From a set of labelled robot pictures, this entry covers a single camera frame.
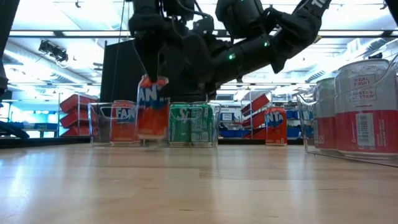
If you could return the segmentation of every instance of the can held by gripper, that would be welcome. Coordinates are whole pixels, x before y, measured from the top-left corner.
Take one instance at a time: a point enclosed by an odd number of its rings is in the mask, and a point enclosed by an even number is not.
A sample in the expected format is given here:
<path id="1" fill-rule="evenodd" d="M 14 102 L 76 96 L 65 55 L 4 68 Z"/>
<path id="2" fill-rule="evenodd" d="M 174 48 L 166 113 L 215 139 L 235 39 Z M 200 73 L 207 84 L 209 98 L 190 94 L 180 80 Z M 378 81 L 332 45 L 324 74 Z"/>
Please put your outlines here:
<path id="1" fill-rule="evenodd" d="M 138 85 L 136 132 L 139 139 L 165 139 L 169 126 L 168 98 L 160 97 L 159 90 L 168 83 L 165 77 L 158 77 L 151 83 L 149 77 L 142 76 Z"/>

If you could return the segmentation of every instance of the green can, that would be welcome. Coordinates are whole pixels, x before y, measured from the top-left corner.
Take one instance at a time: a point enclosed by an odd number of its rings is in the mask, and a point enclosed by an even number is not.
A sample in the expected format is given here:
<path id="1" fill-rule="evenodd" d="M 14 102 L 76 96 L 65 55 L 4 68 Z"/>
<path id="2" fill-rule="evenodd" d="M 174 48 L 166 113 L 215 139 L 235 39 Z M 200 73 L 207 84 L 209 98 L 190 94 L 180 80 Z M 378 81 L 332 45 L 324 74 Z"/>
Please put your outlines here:
<path id="1" fill-rule="evenodd" d="M 213 109 L 206 103 L 195 103 L 191 108 L 191 142 L 194 146 L 213 143 Z"/>
<path id="2" fill-rule="evenodd" d="M 190 105 L 176 103 L 170 105 L 169 143 L 173 146 L 188 145 L 191 142 Z"/>

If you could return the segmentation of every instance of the red can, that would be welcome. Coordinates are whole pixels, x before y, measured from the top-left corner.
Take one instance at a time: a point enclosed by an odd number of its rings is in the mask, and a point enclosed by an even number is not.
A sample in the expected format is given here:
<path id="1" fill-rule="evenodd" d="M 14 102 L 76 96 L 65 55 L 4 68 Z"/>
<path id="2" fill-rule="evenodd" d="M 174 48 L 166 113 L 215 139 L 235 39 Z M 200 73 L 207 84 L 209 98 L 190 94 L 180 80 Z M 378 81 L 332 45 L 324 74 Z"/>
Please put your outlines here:
<path id="1" fill-rule="evenodd" d="M 346 156 L 398 154 L 395 70 L 383 59 L 345 65 L 336 76 L 336 146 Z"/>
<path id="2" fill-rule="evenodd" d="M 136 106 L 134 102 L 115 100 L 111 110 L 111 143 L 134 142 L 136 136 Z"/>
<path id="3" fill-rule="evenodd" d="M 273 107 L 267 109 L 266 144 L 287 145 L 287 116 L 284 108 Z"/>
<path id="4" fill-rule="evenodd" d="M 142 76 L 138 85 L 137 135 L 139 139 L 165 139 L 169 127 L 168 98 L 160 97 L 159 90 L 169 80 L 158 77 L 151 83 L 148 76 Z"/>
<path id="5" fill-rule="evenodd" d="M 314 105 L 314 143 L 322 150 L 336 150 L 335 78 L 317 81 Z"/>

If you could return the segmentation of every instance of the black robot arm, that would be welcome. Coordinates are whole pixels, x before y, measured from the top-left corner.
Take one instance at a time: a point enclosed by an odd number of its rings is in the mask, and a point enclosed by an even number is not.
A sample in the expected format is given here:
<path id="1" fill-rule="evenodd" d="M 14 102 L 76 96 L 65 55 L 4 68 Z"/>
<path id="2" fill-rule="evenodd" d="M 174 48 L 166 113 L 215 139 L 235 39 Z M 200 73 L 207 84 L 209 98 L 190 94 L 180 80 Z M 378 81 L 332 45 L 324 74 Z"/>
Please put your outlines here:
<path id="1" fill-rule="evenodd" d="M 273 8 L 264 10 L 260 18 L 260 25 L 264 28 L 262 32 L 231 45 L 213 58 L 216 68 L 213 81 L 216 86 L 270 64 L 274 72 L 279 73 L 287 59 L 313 44 L 322 25 L 322 15 L 330 2 L 302 0 L 292 14 Z M 239 7 L 244 6 L 238 4 L 235 7 L 232 11 L 239 12 Z M 276 26 L 279 27 L 276 34 L 270 36 L 269 32 Z"/>
<path id="2" fill-rule="evenodd" d="M 151 62 L 142 61 L 150 79 L 156 81 L 160 74 L 170 80 L 161 94 L 173 98 L 200 92 L 211 98 L 222 84 L 267 65 L 279 73 L 286 60 L 314 43 L 330 2 L 301 0 L 288 14 L 272 7 L 264 10 L 260 0 L 219 0 L 216 16 L 229 32 L 229 42 L 216 39 L 213 18 L 205 13 L 193 30 L 186 29 L 186 21 L 193 18 L 193 0 L 133 0 L 130 30 L 138 37 L 141 59 L 151 54 Z M 234 39 L 244 40 L 234 44 Z"/>

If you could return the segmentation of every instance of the soda can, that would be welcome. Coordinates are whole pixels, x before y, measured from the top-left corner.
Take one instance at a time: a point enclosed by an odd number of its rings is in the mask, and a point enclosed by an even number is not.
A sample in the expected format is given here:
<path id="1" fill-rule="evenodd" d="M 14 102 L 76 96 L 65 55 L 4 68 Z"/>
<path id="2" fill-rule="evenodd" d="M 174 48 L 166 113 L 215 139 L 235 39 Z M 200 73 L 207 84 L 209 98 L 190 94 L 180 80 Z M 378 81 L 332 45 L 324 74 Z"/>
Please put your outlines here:
<path id="1" fill-rule="evenodd" d="M 314 143 L 323 150 L 336 150 L 335 78 L 317 81 L 314 105 Z"/>
<path id="2" fill-rule="evenodd" d="M 168 83 L 165 77 L 158 77 L 151 83 L 142 76 L 138 85 L 136 132 L 139 139 L 165 139 L 169 126 L 168 98 L 160 97 L 159 90 Z"/>
<path id="3" fill-rule="evenodd" d="M 213 144 L 213 109 L 206 103 L 194 103 L 191 107 L 191 142 L 194 146 Z"/>
<path id="4" fill-rule="evenodd" d="M 115 100 L 111 107 L 110 142 L 132 143 L 136 136 L 136 106 L 134 102 Z"/>
<path id="5" fill-rule="evenodd" d="M 191 109 L 184 103 L 170 105 L 169 143 L 172 146 L 186 146 L 191 142 Z"/>
<path id="6" fill-rule="evenodd" d="M 336 147 L 348 157 L 398 155 L 397 74 L 384 59 L 341 67 L 336 76 Z"/>
<path id="7" fill-rule="evenodd" d="M 272 107 L 266 111 L 266 144 L 287 145 L 287 116 L 282 107 Z"/>

